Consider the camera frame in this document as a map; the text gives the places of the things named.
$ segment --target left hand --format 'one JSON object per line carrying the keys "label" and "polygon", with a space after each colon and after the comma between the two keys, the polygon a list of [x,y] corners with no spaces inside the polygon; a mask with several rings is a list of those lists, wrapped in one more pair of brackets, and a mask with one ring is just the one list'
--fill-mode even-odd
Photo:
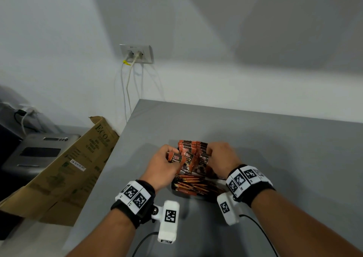
{"label": "left hand", "polygon": [[156,193],[160,189],[168,186],[173,181],[175,174],[177,174],[182,167],[182,164],[178,162],[168,162],[166,159],[166,153],[168,152],[175,152],[179,154],[178,149],[170,145],[161,146],[161,148],[151,158],[145,173],[139,179],[152,185]]}

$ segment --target forearm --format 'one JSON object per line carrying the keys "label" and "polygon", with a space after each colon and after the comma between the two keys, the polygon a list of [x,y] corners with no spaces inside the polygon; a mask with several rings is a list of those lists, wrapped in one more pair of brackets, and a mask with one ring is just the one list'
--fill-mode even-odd
{"label": "forearm", "polygon": [[134,235],[130,219],[115,208],[67,257],[126,256]]}
{"label": "forearm", "polygon": [[363,256],[353,245],[274,190],[262,191],[251,207],[281,257]]}

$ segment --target wristband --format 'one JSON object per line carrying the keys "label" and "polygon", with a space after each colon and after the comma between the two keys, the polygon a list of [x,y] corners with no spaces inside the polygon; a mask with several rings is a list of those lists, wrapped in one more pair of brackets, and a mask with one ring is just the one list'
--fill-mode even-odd
{"label": "wristband", "polygon": [[226,180],[226,185],[234,195],[234,200],[251,207],[255,197],[265,189],[274,189],[272,183],[257,168],[241,164],[233,169]]}
{"label": "wristband", "polygon": [[146,181],[130,181],[115,197],[114,208],[122,211],[137,229],[140,223],[144,224],[151,219],[155,198],[154,188]]}

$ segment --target cardboard box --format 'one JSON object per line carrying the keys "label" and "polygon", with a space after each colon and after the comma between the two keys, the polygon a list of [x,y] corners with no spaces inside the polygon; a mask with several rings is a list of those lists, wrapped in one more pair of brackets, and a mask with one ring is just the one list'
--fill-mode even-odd
{"label": "cardboard box", "polygon": [[73,226],[119,136],[103,117],[26,186],[0,202],[0,210],[43,223]]}

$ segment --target gray table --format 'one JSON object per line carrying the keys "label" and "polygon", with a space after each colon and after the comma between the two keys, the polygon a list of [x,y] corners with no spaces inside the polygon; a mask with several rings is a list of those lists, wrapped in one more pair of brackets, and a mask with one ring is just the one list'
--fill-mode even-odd
{"label": "gray table", "polygon": [[[177,146],[179,139],[229,142],[277,191],[363,250],[363,124],[147,100],[137,104],[64,249],[92,231],[161,145]],[[248,219],[228,227],[216,204],[167,189],[155,203],[167,199],[180,203],[176,242],[158,243],[154,236],[138,256],[274,256]],[[139,227],[130,251],[158,228],[151,222]]]}

